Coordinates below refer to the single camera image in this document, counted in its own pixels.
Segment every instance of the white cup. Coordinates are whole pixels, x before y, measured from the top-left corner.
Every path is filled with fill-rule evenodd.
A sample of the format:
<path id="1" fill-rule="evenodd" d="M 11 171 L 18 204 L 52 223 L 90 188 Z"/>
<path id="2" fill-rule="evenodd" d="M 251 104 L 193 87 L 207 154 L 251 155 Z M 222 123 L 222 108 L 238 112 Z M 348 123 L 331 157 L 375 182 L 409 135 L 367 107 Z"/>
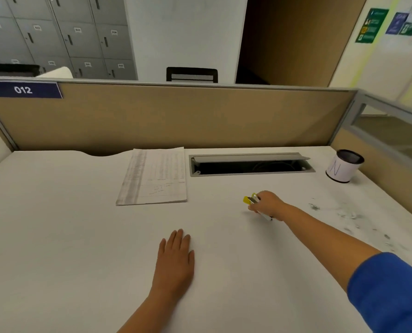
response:
<path id="1" fill-rule="evenodd" d="M 348 183 L 364 162 L 364 157 L 358 153 L 339 150 L 327 168 L 326 175 L 336 182 Z"/>

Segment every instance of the blue sleeve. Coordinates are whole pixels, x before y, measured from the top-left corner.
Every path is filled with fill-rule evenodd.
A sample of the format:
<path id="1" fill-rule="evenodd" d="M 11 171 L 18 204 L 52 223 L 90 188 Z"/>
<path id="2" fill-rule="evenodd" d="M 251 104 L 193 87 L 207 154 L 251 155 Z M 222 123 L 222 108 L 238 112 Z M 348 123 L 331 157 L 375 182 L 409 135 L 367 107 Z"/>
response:
<path id="1" fill-rule="evenodd" d="M 347 296 L 373 332 L 412 333 L 412 267 L 393 253 L 364 261 Z"/>

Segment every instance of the hand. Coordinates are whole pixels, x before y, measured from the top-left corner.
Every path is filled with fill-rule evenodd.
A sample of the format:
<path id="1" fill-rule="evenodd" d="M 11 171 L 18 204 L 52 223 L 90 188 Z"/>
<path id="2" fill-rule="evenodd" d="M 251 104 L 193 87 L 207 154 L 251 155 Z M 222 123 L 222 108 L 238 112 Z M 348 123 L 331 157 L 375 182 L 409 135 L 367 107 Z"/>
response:
<path id="1" fill-rule="evenodd" d="M 174 230 L 158 250 L 157 265 L 149 296 L 175 305 L 186 293 L 193 279 L 195 253 L 189 252 L 190 235 L 183 238 L 183 229 Z"/>
<path id="2" fill-rule="evenodd" d="M 251 204 L 247 208 L 254 212 L 260 212 L 268 216 L 272 216 L 281 221 L 281 212 L 289 205 L 280 200 L 280 198 L 273 192 L 269 192 L 267 190 L 259 192 L 257 196 L 260 199 L 260 202 Z"/>

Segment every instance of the white desk surface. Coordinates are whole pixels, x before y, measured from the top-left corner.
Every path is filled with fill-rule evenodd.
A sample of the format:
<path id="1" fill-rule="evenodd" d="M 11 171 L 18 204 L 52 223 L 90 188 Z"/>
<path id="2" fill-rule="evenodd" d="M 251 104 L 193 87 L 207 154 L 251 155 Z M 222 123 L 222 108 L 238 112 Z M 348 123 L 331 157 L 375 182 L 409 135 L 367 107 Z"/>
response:
<path id="1" fill-rule="evenodd" d="M 330 147 L 186 150 L 186 168 L 189 154 L 290 151 L 317 172 L 187 176 L 187 203 L 129 207 L 115 201 L 131 152 L 11 154 L 0 163 L 0 333 L 115 332 L 147 296 L 159 241 L 178 228 L 192 235 L 196 270 L 167 332 L 368 332 L 287 226 L 242 198 L 271 190 L 412 263 L 410 213 L 361 173 L 328 179 Z"/>

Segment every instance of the stack of papers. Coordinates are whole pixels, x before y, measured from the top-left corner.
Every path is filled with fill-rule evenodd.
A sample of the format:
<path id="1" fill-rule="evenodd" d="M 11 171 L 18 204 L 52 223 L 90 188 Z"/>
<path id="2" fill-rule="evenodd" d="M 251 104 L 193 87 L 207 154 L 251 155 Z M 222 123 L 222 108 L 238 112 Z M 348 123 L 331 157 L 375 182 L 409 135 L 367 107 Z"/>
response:
<path id="1" fill-rule="evenodd" d="M 184 147 L 132 151 L 117 206 L 186 201 Z"/>

